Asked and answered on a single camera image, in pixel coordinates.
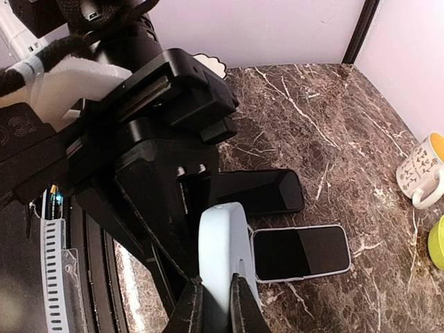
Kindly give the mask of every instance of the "mug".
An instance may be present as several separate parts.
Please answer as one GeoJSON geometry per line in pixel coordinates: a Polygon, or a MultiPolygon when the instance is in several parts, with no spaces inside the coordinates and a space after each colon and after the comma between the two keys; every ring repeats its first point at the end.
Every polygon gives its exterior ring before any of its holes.
{"type": "Polygon", "coordinates": [[[413,206],[423,210],[444,194],[444,137],[432,132],[396,170],[396,181],[413,206]]]}

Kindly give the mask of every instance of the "smartphone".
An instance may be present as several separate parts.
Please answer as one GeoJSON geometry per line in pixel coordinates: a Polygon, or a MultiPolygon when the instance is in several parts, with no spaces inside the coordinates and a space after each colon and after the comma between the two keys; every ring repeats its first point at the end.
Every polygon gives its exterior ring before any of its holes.
{"type": "Polygon", "coordinates": [[[248,217],[290,214],[304,208],[298,175],[289,169],[222,172],[215,190],[218,204],[241,203],[248,217]]]}
{"type": "Polygon", "coordinates": [[[251,235],[259,283],[289,282],[350,269],[347,235],[340,225],[259,229],[251,235]]]}

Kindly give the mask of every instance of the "brown marble surface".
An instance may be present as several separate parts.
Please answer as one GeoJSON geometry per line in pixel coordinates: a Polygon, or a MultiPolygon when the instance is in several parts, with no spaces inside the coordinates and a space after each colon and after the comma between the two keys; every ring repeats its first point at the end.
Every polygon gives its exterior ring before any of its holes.
{"type": "MultiPolygon", "coordinates": [[[[444,200],[414,210],[398,189],[395,168],[417,140],[388,102],[350,65],[233,69],[228,80],[239,134],[220,145],[221,169],[294,169],[306,198],[301,213],[252,227],[339,223],[352,252],[348,273],[261,284],[272,332],[444,332],[444,272],[427,254],[444,200]]],[[[161,332],[149,272],[117,249],[132,332],[161,332]]]]}

